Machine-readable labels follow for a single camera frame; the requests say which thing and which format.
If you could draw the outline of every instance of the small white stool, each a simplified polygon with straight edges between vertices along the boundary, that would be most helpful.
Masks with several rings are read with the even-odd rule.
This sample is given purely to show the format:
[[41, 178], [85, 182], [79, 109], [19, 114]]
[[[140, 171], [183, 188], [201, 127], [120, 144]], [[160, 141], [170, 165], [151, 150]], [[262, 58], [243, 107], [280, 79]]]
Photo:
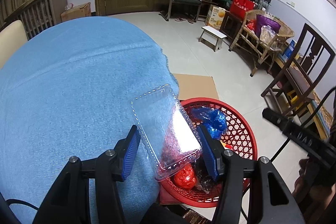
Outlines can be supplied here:
[[202, 38], [202, 35], [204, 34], [204, 32], [209, 33], [213, 37], [217, 38], [217, 42], [216, 42], [214, 51], [216, 52], [217, 50], [220, 50], [222, 48], [223, 38], [225, 38], [226, 35], [224, 35], [220, 31], [217, 31], [216, 29], [212, 28], [211, 26], [204, 26], [204, 27], [202, 27], [202, 29], [203, 29], [203, 32], [202, 32], [201, 36], [199, 37], [198, 41], [201, 42], [201, 40], [204, 39], [204, 38]]

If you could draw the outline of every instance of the cardboard sheet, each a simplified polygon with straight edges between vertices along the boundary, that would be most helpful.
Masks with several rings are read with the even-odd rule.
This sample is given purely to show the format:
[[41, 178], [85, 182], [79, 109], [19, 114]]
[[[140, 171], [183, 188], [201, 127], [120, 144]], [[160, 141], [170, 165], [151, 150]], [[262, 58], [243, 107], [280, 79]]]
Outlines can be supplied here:
[[215, 82], [211, 76], [173, 74], [178, 81], [180, 93], [179, 100], [195, 97], [218, 98]]

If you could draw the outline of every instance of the blue denim cloth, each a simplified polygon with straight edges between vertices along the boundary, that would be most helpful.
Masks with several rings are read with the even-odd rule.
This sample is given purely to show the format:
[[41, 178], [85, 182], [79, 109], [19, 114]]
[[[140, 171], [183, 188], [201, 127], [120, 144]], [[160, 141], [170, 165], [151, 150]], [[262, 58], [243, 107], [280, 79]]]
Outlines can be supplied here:
[[[23, 45], [0, 70], [0, 191], [40, 206], [72, 155], [99, 156], [125, 138], [129, 100], [170, 84], [166, 56], [144, 32], [122, 20], [88, 17], [61, 23]], [[97, 223], [90, 182], [92, 223]], [[118, 183], [128, 223], [138, 223], [156, 200], [147, 155], [139, 146], [131, 175]], [[36, 211], [11, 205], [32, 223]]]

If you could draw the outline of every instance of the cardboard box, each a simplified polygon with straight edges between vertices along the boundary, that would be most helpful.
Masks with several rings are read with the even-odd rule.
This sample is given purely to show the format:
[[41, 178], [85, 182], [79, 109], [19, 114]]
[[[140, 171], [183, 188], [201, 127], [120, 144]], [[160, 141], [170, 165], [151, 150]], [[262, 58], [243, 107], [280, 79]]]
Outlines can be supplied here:
[[182, 75], [178, 73], [173, 74], [178, 81], [179, 86], [179, 100], [186, 100], [196, 97], [218, 98], [215, 82], [211, 76], [199, 75]]
[[91, 7], [90, 2], [84, 3], [78, 6], [71, 8], [70, 10], [66, 10], [61, 14], [62, 22], [80, 18], [80, 17], [90, 17], [91, 16]]
[[224, 8], [210, 5], [207, 18], [205, 19], [205, 25], [219, 30], [225, 16], [225, 11]]

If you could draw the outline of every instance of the blue gripper pad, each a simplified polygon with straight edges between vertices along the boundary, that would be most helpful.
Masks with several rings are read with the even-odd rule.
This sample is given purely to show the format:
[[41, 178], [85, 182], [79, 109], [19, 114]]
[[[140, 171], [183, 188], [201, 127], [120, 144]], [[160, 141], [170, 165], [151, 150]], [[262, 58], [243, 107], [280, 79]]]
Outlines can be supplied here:
[[214, 140], [207, 131], [206, 127], [199, 125], [197, 132], [202, 143], [203, 159], [209, 175], [215, 182], [224, 175], [225, 165], [221, 153], [224, 148], [219, 140]]
[[122, 166], [122, 171], [121, 171], [121, 177], [123, 180], [126, 180], [126, 178], [131, 174], [133, 164], [134, 164], [134, 159], [135, 156], [137, 155], [139, 143], [140, 143], [140, 134], [135, 125], [132, 126], [130, 132], [128, 133], [128, 136], [126, 138], [126, 144], [128, 143], [128, 147], [126, 149], [126, 153], [124, 155], [123, 159], [123, 166]]

